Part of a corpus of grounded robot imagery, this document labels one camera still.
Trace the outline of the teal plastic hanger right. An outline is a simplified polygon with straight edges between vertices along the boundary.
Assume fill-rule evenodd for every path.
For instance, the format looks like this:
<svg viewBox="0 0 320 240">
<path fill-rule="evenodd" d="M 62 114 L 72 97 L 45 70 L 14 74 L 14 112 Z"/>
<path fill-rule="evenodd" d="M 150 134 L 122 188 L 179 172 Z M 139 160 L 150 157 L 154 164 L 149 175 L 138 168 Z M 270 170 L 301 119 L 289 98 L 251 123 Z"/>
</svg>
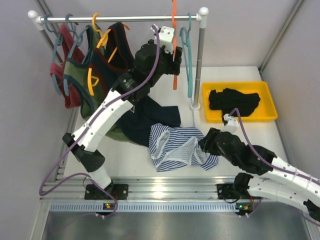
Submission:
<svg viewBox="0 0 320 240">
<path fill-rule="evenodd" d="M 192 14 L 188 13 L 188 28 L 182 27 L 179 31 L 179 37 L 182 44 L 182 52 L 185 62 L 186 79 L 187 79 L 187 97 L 193 96 L 193 60 L 192 45 L 190 41 L 190 32 L 192 29 Z"/>
</svg>

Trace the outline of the yellow plastic tray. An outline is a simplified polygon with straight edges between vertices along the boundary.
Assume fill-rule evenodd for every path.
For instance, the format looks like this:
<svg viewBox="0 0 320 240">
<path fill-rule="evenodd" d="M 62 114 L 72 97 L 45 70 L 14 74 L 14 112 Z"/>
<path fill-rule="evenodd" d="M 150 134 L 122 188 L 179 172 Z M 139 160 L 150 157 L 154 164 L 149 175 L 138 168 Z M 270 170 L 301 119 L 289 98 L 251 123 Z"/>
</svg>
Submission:
<svg viewBox="0 0 320 240">
<path fill-rule="evenodd" d="M 270 93 L 268 84 L 264 81 L 230 81 L 230 82 L 205 82 L 202 84 L 204 116 L 208 123 L 221 123 L 223 113 L 221 110 L 210 109 L 210 92 L 215 90 L 220 93 L 224 89 L 237 90 L 243 94 L 257 93 L 260 97 L 259 104 L 249 116 L 242 116 L 243 122 L 269 122 L 278 118 L 278 113 Z"/>
</svg>

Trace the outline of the black folded garment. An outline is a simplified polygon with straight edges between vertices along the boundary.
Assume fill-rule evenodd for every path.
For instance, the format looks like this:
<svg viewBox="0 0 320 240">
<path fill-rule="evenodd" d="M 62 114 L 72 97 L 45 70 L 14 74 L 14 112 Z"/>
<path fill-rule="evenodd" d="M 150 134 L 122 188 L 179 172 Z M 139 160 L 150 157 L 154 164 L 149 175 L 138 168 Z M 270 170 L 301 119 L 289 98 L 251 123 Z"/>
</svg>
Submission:
<svg viewBox="0 0 320 240">
<path fill-rule="evenodd" d="M 259 106 L 261 98 L 258 93 L 242 93 L 225 88 L 221 92 L 211 90 L 208 100 L 209 108 L 213 111 L 221 111 L 222 115 L 230 114 L 237 108 L 242 117 L 249 117 Z"/>
</svg>

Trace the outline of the teal hanger under maroon top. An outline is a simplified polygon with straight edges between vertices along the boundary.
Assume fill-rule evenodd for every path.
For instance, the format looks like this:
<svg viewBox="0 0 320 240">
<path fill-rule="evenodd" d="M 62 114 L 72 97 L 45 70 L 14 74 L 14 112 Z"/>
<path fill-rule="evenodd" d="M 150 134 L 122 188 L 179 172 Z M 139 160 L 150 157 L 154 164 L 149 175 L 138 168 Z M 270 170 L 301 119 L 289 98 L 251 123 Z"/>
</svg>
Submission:
<svg viewBox="0 0 320 240">
<path fill-rule="evenodd" d="M 53 45 L 53 50 L 52 50 L 52 60 L 51 60 L 51 65 L 50 65 L 50 74 L 51 74 L 51 78 L 52 78 L 52 82 L 53 82 L 53 86 L 55 88 L 55 91 L 58 95 L 61 95 L 62 92 L 60 90 L 60 86 L 61 83 L 59 81 L 59 79 L 57 78 L 57 74 L 55 72 L 55 67 L 60 67 L 57 64 L 57 60 L 59 63 L 63 63 L 63 61 L 60 58 L 60 55 L 58 54 L 58 47 L 62 45 L 63 42 L 63 37 L 60 33 L 58 33 L 58 31 L 54 28 L 54 27 L 50 27 L 50 23 L 48 21 L 48 18 L 51 17 L 49 14 L 45 14 L 44 15 L 44 25 L 46 27 L 46 29 L 50 32 L 50 33 L 54 33 L 56 39 Z"/>
</svg>

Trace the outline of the teal hanger under green top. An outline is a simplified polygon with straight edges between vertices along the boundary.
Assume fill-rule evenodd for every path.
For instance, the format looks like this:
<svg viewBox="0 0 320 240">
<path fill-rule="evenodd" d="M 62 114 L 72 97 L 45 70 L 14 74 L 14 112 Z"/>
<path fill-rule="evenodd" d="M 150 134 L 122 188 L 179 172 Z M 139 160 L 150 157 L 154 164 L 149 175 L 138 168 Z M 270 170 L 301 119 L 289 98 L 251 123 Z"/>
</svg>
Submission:
<svg viewBox="0 0 320 240">
<path fill-rule="evenodd" d="M 71 13 L 68 13 L 66 16 L 65 16 L 65 24 L 66 24 L 66 27 L 67 29 L 73 34 L 73 38 L 75 37 L 75 40 L 74 40 L 74 43 L 71 47 L 71 50 L 69 51 L 68 55 L 67 55 L 67 59 L 66 59 L 66 64 L 65 64 L 65 68 L 64 70 L 67 69 L 67 62 L 69 59 L 72 59 L 73 57 L 73 54 L 75 52 L 75 49 L 76 48 L 79 48 L 82 44 L 83 44 L 83 41 L 84 41 L 84 33 L 87 34 L 87 37 L 88 37 L 88 31 L 90 30 L 90 25 L 86 25 L 84 27 L 84 29 L 78 34 L 77 33 L 77 25 L 79 25 L 78 22 L 71 22 L 70 21 L 70 17 L 73 17 L 73 14 Z M 89 60 L 89 50 L 87 50 L 87 52 L 84 54 L 84 58 L 82 60 L 82 64 L 84 62 L 86 62 L 87 60 Z M 66 96 L 70 96 L 70 91 L 69 91 L 69 87 L 71 87 L 72 83 L 68 83 L 68 80 L 63 77 L 63 90 L 64 90 L 64 93 Z"/>
</svg>

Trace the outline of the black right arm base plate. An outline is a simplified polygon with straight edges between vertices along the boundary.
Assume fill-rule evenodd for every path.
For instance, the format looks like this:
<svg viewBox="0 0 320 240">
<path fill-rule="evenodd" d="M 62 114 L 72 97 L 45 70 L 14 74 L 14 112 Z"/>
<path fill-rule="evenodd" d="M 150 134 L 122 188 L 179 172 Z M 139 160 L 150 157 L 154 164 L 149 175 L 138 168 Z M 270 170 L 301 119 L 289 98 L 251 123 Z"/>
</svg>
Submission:
<svg viewBox="0 0 320 240">
<path fill-rule="evenodd" d="M 251 196 L 248 193 L 241 193 L 233 188 L 232 183 L 219 183 L 216 185 L 218 199 L 220 200 L 249 200 Z"/>
</svg>

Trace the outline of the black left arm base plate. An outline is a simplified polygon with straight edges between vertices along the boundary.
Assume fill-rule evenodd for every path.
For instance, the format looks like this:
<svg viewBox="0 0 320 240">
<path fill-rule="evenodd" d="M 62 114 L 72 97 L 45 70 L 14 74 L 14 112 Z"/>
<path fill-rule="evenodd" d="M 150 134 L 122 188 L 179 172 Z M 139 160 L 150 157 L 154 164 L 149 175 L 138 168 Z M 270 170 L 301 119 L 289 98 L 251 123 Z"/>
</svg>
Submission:
<svg viewBox="0 0 320 240">
<path fill-rule="evenodd" d="M 128 184 L 113 184 L 105 189 L 116 200 L 126 200 L 129 193 Z M 94 184 L 88 184 L 85 187 L 85 200 L 111 200 L 111 198 L 98 189 Z"/>
</svg>

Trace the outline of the blue white striped tank top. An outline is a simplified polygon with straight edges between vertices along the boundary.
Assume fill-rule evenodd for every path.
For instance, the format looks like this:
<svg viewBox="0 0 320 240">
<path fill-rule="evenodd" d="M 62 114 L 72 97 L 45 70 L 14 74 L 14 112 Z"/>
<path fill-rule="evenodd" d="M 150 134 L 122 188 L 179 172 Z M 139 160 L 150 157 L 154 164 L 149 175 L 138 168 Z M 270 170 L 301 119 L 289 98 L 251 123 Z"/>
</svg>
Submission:
<svg viewBox="0 0 320 240">
<path fill-rule="evenodd" d="M 205 171 L 219 163 L 219 157 L 203 152 L 199 142 L 203 133 L 196 127 L 169 127 L 160 123 L 151 126 L 149 154 L 157 172 L 169 172 L 198 166 Z"/>
</svg>

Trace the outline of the orange plastic hanger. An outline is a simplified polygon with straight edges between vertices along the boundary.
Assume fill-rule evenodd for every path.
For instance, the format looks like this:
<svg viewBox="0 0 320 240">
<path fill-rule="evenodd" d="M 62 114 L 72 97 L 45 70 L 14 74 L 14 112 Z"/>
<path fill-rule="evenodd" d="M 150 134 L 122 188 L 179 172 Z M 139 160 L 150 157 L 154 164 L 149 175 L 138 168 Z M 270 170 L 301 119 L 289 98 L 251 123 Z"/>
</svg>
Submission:
<svg viewBox="0 0 320 240">
<path fill-rule="evenodd" d="M 175 20 L 175 16 L 177 14 L 177 1 L 176 0 L 172 0 L 172 13 L 171 13 L 171 23 L 172 23 L 172 27 L 174 28 L 174 30 L 177 29 L 177 23 Z M 173 36 L 173 49 L 175 50 L 175 48 L 177 47 L 177 37 L 176 37 L 176 33 L 174 33 Z M 177 90 L 178 88 L 178 76 L 174 75 L 173 77 L 173 90 Z"/>
</svg>

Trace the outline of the yellow plastic hanger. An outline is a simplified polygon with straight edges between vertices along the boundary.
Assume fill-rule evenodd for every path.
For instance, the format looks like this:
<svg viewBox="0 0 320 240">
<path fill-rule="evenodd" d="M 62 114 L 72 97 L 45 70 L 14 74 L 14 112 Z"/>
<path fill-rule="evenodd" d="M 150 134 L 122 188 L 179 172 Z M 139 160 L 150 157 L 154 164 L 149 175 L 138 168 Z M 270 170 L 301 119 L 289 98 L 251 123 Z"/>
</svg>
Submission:
<svg viewBox="0 0 320 240">
<path fill-rule="evenodd" d="M 125 73 L 133 64 L 126 30 L 130 27 L 122 22 L 116 22 L 102 32 L 96 24 L 98 12 L 92 16 L 91 25 L 98 34 L 98 43 L 94 44 L 87 72 L 87 88 L 91 96 L 97 95 L 101 89 L 105 97 L 118 76 Z"/>
</svg>

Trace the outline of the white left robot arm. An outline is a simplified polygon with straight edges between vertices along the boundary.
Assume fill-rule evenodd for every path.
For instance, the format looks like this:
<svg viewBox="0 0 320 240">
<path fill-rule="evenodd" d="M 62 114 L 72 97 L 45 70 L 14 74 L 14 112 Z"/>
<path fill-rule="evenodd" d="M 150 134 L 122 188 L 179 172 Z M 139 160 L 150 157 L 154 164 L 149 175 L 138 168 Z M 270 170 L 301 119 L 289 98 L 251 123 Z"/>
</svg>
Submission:
<svg viewBox="0 0 320 240">
<path fill-rule="evenodd" d="M 101 198 L 107 199 L 113 194 L 113 181 L 105 167 L 105 157 L 98 151 L 98 145 L 112 127 L 117 126 L 130 141 L 147 147 L 152 125 L 181 125 L 179 108 L 161 106 L 149 93 L 163 75 L 180 73 L 182 52 L 179 46 L 170 52 L 163 43 L 149 40 L 136 52 L 130 68 L 108 82 L 110 90 L 105 100 L 85 124 L 63 136 Z"/>
</svg>

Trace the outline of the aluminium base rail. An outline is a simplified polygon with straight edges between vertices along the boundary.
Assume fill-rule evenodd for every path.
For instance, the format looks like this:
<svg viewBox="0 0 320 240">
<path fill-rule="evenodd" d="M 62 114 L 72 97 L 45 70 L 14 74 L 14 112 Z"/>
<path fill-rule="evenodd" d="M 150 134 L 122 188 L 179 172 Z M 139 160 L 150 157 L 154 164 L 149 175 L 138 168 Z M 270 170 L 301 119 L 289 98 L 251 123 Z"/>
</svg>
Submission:
<svg viewBox="0 0 320 240">
<path fill-rule="evenodd" d="M 41 196 L 52 211 L 60 212 L 238 212 L 258 202 L 257 197 L 240 200 L 218 199 L 217 184 L 233 183 L 233 177 L 205 178 L 115 178 L 114 184 L 127 184 L 126 200 L 86 200 L 89 179 L 76 177 L 62 182 L 54 191 Z"/>
</svg>

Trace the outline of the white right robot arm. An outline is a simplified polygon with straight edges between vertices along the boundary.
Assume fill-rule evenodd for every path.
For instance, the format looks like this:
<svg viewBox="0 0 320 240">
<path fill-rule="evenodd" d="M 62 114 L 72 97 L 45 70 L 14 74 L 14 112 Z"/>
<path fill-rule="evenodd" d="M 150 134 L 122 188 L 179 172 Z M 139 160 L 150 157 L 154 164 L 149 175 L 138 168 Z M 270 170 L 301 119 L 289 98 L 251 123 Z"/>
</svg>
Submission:
<svg viewBox="0 0 320 240">
<path fill-rule="evenodd" d="M 241 169 L 232 185 L 238 198 L 266 198 L 278 201 L 320 220 L 320 181 L 293 167 L 274 152 L 245 144 L 230 132 L 211 128 L 200 140 L 205 153 L 225 158 Z"/>
</svg>

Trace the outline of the green tank top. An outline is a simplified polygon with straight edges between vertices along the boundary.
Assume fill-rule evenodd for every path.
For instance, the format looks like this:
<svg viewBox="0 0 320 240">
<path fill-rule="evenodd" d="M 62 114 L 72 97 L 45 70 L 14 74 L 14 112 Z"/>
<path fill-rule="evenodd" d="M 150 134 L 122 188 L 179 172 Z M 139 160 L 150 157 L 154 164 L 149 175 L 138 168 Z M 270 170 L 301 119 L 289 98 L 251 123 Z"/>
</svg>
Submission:
<svg viewBox="0 0 320 240">
<path fill-rule="evenodd" d="M 90 25 L 90 30 L 87 31 L 87 50 L 89 50 L 89 59 L 84 63 L 81 63 L 82 60 L 69 59 L 66 70 L 64 70 L 63 73 L 63 78 L 72 83 L 80 95 L 80 114 L 85 121 L 91 117 L 106 98 L 106 96 L 103 96 L 103 91 L 101 89 L 98 90 L 97 95 L 91 96 L 87 84 L 90 59 L 93 55 L 94 44 L 98 43 L 98 41 L 98 34 L 94 32 L 93 27 Z"/>
</svg>

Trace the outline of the navy basketball tank top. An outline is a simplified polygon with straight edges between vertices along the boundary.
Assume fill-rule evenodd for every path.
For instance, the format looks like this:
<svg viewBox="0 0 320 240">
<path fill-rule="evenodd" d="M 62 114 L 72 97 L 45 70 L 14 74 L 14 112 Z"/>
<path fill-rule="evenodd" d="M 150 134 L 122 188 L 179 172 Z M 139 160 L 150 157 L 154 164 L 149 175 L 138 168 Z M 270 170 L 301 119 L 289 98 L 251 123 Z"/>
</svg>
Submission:
<svg viewBox="0 0 320 240">
<path fill-rule="evenodd" d="M 131 68 L 117 78 L 105 100 L 90 117 L 90 134 L 82 143 L 86 150 L 96 150 L 113 126 L 119 127 L 130 141 L 145 147 L 149 145 L 152 125 L 180 126 L 177 106 L 160 106 L 148 96 L 150 89 L 165 75 L 160 73 L 158 32 L 156 36 L 157 43 L 151 39 L 136 52 Z"/>
</svg>

